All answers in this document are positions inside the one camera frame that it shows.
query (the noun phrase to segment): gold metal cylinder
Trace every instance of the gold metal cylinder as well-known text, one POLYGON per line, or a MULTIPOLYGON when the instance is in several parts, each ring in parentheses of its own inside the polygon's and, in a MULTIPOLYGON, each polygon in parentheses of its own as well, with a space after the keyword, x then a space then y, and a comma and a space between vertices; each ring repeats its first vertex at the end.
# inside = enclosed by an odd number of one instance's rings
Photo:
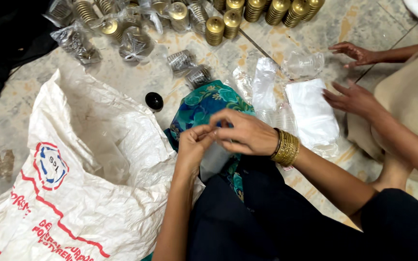
POLYGON ((319 10, 324 5, 325 0, 309 0, 309 12, 305 16, 303 16, 302 20, 305 22, 310 21, 314 16, 319 12, 319 10))
POLYGON ((272 0, 269 11, 266 14, 266 22, 273 27, 279 25, 290 5, 290 0, 272 0))
POLYGON ((296 27, 301 19, 309 12, 310 5, 308 0, 294 0, 288 14, 283 17, 283 24, 288 28, 296 27))
POLYGON ((84 0, 75 1, 75 10, 77 10, 80 18, 88 25, 98 19, 90 2, 84 0))
POLYGON ((111 0, 94 0, 94 2, 103 15, 117 13, 117 9, 111 0))
POLYGON ((104 19, 103 25, 101 27, 101 32, 112 40, 115 40, 119 43, 122 41, 122 28, 120 27, 117 20, 113 18, 104 19))
POLYGON ((175 2, 170 11, 172 28, 176 31, 185 31, 189 26, 188 9, 182 2, 175 2))
POLYGON ((216 10, 223 11, 225 9, 225 0, 212 0, 212 2, 216 10))
POLYGON ((242 16, 244 3, 245 0, 227 0, 227 2, 225 3, 225 9, 235 10, 240 14, 240 16, 242 16))
POLYGON ((222 43, 225 24, 224 20, 218 16, 210 17, 206 22, 206 41, 212 46, 222 43))
POLYGON ((244 10, 244 18, 250 23, 255 23, 259 20, 262 10, 266 4, 266 0, 248 0, 246 9, 244 10))
POLYGON ((224 14, 224 37, 234 39, 238 35, 241 24, 241 15, 235 10, 228 10, 224 14))

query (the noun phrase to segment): white plastic sheet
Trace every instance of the white plastic sheet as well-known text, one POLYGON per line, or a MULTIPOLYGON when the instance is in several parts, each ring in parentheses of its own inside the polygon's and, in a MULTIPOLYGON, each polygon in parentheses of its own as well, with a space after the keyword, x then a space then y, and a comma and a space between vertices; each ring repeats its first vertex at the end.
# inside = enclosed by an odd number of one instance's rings
MULTIPOLYGON (((140 260, 154 249, 176 153, 152 112, 82 67, 43 84, 30 156, 0 196, 0 261, 140 260)), ((194 201, 204 185, 194 185, 194 201)))
POLYGON ((298 127, 298 137, 308 149, 322 157, 334 157, 340 128, 333 108, 322 96, 325 84, 322 79, 286 85, 288 101, 298 127))

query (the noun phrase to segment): hand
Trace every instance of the hand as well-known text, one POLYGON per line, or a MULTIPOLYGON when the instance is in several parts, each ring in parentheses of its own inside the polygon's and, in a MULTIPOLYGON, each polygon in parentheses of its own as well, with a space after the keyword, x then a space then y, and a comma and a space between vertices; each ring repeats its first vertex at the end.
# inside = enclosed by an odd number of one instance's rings
POLYGON ((328 90, 324 90, 325 100, 335 109, 357 114, 367 120, 380 112, 386 111, 371 92, 351 80, 348 80, 349 89, 335 82, 332 82, 332 85, 338 92, 344 94, 344 96, 337 96, 328 90))
POLYGON ((376 51, 369 51, 361 47, 355 46, 348 42, 342 42, 330 46, 328 50, 336 50, 333 54, 344 53, 347 56, 355 59, 356 61, 348 63, 345 68, 354 68, 360 65, 370 65, 378 62, 378 53, 376 51))
POLYGON ((209 125, 199 125, 180 134, 175 175, 195 178, 199 174, 199 164, 205 151, 216 140, 209 125))
POLYGON ((209 124, 215 128, 219 121, 222 128, 215 131, 217 143, 226 150, 258 156, 270 156, 275 152, 278 132, 256 117, 223 109, 212 115, 209 124), (228 123, 231 123, 233 128, 228 128, 228 123))

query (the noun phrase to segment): gold bangle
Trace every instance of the gold bangle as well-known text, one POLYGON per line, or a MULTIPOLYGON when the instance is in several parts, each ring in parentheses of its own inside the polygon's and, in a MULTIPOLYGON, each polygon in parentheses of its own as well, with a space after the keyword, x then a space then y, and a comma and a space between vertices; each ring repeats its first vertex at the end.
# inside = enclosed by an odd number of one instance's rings
POLYGON ((291 166, 299 154, 299 139, 286 131, 278 129, 277 131, 279 132, 279 145, 277 145, 278 149, 270 156, 270 159, 282 166, 291 166))

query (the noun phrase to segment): blue floral cloth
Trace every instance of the blue floral cloth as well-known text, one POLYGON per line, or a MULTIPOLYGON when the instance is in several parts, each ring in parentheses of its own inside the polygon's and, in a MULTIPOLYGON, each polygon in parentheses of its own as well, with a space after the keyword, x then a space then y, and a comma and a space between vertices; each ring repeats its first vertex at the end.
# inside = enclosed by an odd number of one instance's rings
MULTIPOLYGON (((254 108, 247 104, 232 88, 223 85, 219 80, 189 93, 182 99, 170 128, 164 130, 174 150, 178 152, 178 141, 183 131, 201 124, 209 124, 211 115, 225 108, 255 116, 254 108)), ((243 201, 241 176, 235 172, 240 158, 240 154, 232 155, 219 175, 243 201)))

